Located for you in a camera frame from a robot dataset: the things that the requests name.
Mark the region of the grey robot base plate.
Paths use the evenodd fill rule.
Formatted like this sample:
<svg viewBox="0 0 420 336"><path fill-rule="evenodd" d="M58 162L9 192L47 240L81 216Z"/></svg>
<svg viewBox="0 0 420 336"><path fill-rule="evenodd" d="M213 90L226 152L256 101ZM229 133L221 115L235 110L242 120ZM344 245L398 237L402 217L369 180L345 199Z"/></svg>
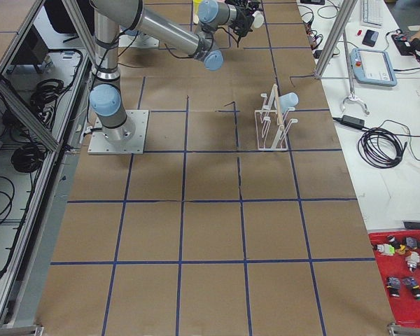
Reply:
<svg viewBox="0 0 420 336"><path fill-rule="evenodd" d="M102 126L97 117L88 153L91 155L142 154L146 142L149 110L126 110L126 123L115 129Z"/></svg>

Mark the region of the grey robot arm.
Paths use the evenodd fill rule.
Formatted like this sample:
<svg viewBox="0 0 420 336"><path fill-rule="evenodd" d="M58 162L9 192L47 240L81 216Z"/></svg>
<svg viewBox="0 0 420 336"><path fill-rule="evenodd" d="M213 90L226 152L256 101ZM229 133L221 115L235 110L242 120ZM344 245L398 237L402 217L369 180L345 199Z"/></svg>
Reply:
<svg viewBox="0 0 420 336"><path fill-rule="evenodd" d="M257 1L202 1L198 7L198 24L188 31L149 9L142 1L93 1L95 12L95 63L89 101L101 122L104 137L114 143L131 139L136 125L125 110L120 93L118 68L119 38L130 31L145 33L201 61L216 71L223 65L223 55L214 41L221 26L229 27L238 38L251 32Z"/></svg>

